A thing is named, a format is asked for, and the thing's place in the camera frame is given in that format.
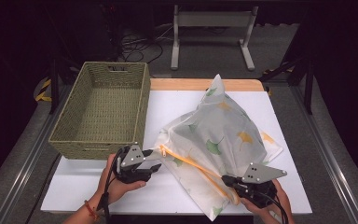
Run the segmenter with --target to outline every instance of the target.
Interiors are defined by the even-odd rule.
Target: wicker basket
[[[84,63],[48,141],[66,159],[142,148],[149,93],[146,63]]]

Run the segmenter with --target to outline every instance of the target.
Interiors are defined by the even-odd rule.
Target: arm
[[[101,199],[101,196],[103,195],[104,186],[106,183],[106,178],[108,177],[110,166],[113,162],[113,158],[115,157],[115,154],[112,154],[109,156],[106,167],[103,169],[103,172],[101,174],[100,182],[98,184],[98,188],[95,191],[94,195],[89,199],[89,207],[94,211],[98,206],[98,203]],[[118,201],[126,192],[139,189],[141,187],[144,187],[146,185],[146,182],[144,181],[137,181],[131,184],[124,184],[121,181],[115,179],[115,176],[111,174],[110,181],[112,183],[109,185],[109,203],[114,203]],[[88,224],[93,223],[94,218],[90,216],[90,212],[85,204],[83,204],[75,213],[73,213],[71,216],[69,216],[63,223],[65,224]]]
[[[287,197],[286,192],[283,190],[278,180],[274,179],[272,180],[272,182],[274,183],[275,188],[277,189],[277,198],[279,199],[282,208],[286,212],[289,224],[295,224],[295,220],[293,219],[293,214],[292,214],[292,208],[290,207],[290,201],[289,198]],[[251,211],[255,215],[260,216],[264,223],[266,224],[280,223],[269,212],[269,211],[273,211],[276,215],[282,218],[281,209],[274,203],[272,205],[269,205],[268,207],[260,209],[245,198],[241,198],[241,202],[245,205],[245,207],[249,211]]]

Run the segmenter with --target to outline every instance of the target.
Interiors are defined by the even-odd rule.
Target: white table
[[[205,91],[151,91],[147,111],[144,149],[154,145],[158,131],[171,120],[196,108]],[[282,130],[264,91],[228,91],[255,124],[268,133],[284,150],[269,166],[283,169],[280,178],[291,200],[294,214],[311,213],[310,203],[297,173]],[[144,162],[150,167],[159,161]],[[62,157],[51,180],[41,210],[51,213],[75,212],[96,190],[105,161],[76,161]],[[132,191],[109,206],[121,215],[203,215],[168,169],[162,165],[146,187]],[[222,215],[251,215],[245,207],[230,204]]]

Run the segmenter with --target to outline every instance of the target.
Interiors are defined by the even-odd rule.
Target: white plastic bag
[[[210,220],[238,204],[222,175],[243,176],[251,162],[268,162],[282,147],[257,129],[217,75],[197,109],[166,125],[155,144],[162,162]]]

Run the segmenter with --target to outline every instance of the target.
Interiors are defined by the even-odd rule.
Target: red bracelet
[[[91,216],[92,218],[94,218],[94,222],[99,221],[99,220],[100,220],[100,216],[98,216],[98,214],[96,214],[96,213],[94,212],[94,210],[92,210],[92,209],[90,208],[89,202],[88,202],[87,200],[85,200],[85,201],[84,201],[84,204],[86,205],[87,210],[89,210],[89,216]]]

